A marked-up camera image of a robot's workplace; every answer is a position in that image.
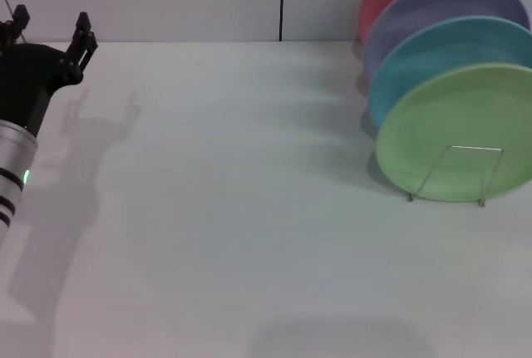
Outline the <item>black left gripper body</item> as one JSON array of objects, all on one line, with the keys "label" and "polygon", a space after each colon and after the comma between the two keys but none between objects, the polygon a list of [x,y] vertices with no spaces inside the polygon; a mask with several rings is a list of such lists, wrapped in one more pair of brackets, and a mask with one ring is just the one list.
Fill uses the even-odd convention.
[{"label": "black left gripper body", "polygon": [[0,53],[0,120],[37,136],[55,92],[80,83],[81,71],[65,52],[32,43],[8,46]]}]

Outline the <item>green plate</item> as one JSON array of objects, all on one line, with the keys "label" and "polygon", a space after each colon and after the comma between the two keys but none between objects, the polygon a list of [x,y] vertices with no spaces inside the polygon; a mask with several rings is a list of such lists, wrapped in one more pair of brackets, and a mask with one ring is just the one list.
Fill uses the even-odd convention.
[{"label": "green plate", "polygon": [[532,180],[532,69],[450,71],[396,103],[377,135],[381,171],[424,199],[489,199]]}]

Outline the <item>teal plate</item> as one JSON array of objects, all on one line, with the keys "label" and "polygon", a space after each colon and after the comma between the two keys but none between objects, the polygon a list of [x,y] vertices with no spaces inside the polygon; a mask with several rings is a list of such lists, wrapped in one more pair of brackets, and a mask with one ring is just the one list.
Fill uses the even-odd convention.
[{"label": "teal plate", "polygon": [[371,77],[368,110],[379,127],[393,106],[429,79],[464,66],[509,63],[532,68],[532,32],[500,17],[438,22],[395,47]]}]

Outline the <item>purple plate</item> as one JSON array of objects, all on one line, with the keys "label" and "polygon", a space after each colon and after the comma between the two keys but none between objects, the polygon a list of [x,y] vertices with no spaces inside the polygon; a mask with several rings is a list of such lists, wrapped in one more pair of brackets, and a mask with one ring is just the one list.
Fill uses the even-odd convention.
[{"label": "purple plate", "polygon": [[411,35],[438,22],[466,16],[500,17],[530,28],[521,0],[394,0],[377,17],[365,42],[367,79],[371,80],[390,52]]}]

